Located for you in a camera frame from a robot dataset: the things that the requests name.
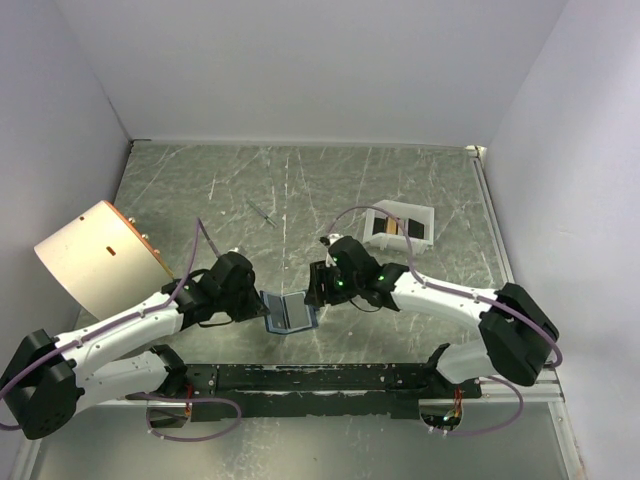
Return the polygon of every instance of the white wall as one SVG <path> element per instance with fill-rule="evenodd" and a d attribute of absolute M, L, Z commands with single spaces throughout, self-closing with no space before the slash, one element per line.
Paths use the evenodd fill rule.
<path fill-rule="evenodd" d="M 0 13 L 0 371 L 29 332 L 57 333 L 78 308 L 33 246 L 121 177 L 127 140 L 51 0 L 5 0 Z M 15 423 L 4 402 L 0 419 Z M 21 433 L 0 432 L 0 478 Z"/>
<path fill-rule="evenodd" d="M 569 2 L 488 153 L 516 278 L 560 328 L 590 478 L 638 478 L 637 0 Z"/>
<path fill-rule="evenodd" d="M 489 143 L 566 0 L 56 0 L 133 138 Z"/>

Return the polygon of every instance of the white box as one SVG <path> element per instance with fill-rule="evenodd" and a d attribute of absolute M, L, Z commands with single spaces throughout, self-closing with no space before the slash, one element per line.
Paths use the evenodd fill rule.
<path fill-rule="evenodd" d="M 400 220 L 415 220 L 424 224 L 424 239 L 411 238 L 411 246 L 413 253 L 418 255 L 424 253 L 427 247 L 433 245 L 433 219 L 434 209 L 432 207 L 424 207 L 422 205 L 411 205 L 410 203 L 394 202 L 393 200 L 382 200 L 373 204 L 374 207 L 380 207 L 390 213 L 393 213 Z M 389 248 L 399 252 L 408 252 L 407 241 L 398 229 L 398 235 L 390 233 L 373 234 L 373 220 L 375 218 L 386 218 L 386 215 L 377 210 L 368 209 L 364 223 L 363 243 L 369 243 L 380 247 L 380 250 Z"/>

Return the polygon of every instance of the orange edge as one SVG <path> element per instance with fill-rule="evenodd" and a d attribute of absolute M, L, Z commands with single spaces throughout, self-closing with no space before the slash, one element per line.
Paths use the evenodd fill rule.
<path fill-rule="evenodd" d="M 131 230 L 136 237 L 138 237 L 138 240 L 140 240 L 142 242 L 142 244 L 147 247 L 147 250 L 149 250 L 149 252 L 151 253 L 151 255 L 153 255 L 155 257 L 155 259 L 158 261 L 158 263 L 162 266 L 162 268 L 165 269 L 165 271 L 169 274 L 169 276 L 171 278 L 173 277 L 173 272 L 171 271 L 171 269 L 167 266 L 167 264 L 165 263 L 165 261 L 162 259 L 162 257 L 157 254 L 156 252 L 153 251 L 153 247 L 151 246 L 151 244 L 149 242 L 147 242 L 144 238 L 142 238 L 142 235 L 140 234 L 140 232 L 138 232 L 138 230 L 136 230 L 136 227 L 134 227 L 133 225 L 131 225 L 131 222 L 129 222 L 129 220 L 127 218 L 125 218 L 124 215 L 122 215 L 122 213 L 120 213 L 120 211 L 114 207 L 111 202 L 107 202 L 106 200 L 103 200 L 104 203 L 106 203 L 109 208 L 111 208 L 111 210 L 114 211 L 114 213 L 116 215 L 118 215 L 118 217 L 120 217 L 120 219 L 124 222 L 124 224 L 129 227 L 129 230 Z"/>

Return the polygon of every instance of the small tool on table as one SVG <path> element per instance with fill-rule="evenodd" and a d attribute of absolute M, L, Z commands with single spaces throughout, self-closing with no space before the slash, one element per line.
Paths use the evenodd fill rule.
<path fill-rule="evenodd" d="M 245 200 L 247 201 L 247 204 L 249 204 L 249 206 L 251 208 L 253 208 L 258 215 L 260 215 L 262 218 L 264 218 L 273 228 L 276 228 L 278 226 L 276 224 L 276 222 L 274 222 L 269 215 L 264 213 L 264 211 L 259 206 L 257 206 L 255 203 L 253 203 L 248 198 L 245 198 Z"/>

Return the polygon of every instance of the gray wall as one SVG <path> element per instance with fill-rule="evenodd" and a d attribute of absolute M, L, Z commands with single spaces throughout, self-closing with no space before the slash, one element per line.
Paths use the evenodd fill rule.
<path fill-rule="evenodd" d="M 566 0 L 56 0 L 134 138 L 489 143 Z"/>
<path fill-rule="evenodd" d="M 517 279 L 557 322 L 590 478 L 640 471 L 640 5 L 571 0 L 489 147 Z"/>
<path fill-rule="evenodd" d="M 111 198 L 127 140 L 51 0 L 5 0 L 0 13 L 0 369 L 27 333 L 72 325 L 77 305 L 33 246 Z M 4 403 L 0 418 L 10 421 Z M 21 433 L 0 432 L 0 478 Z"/>

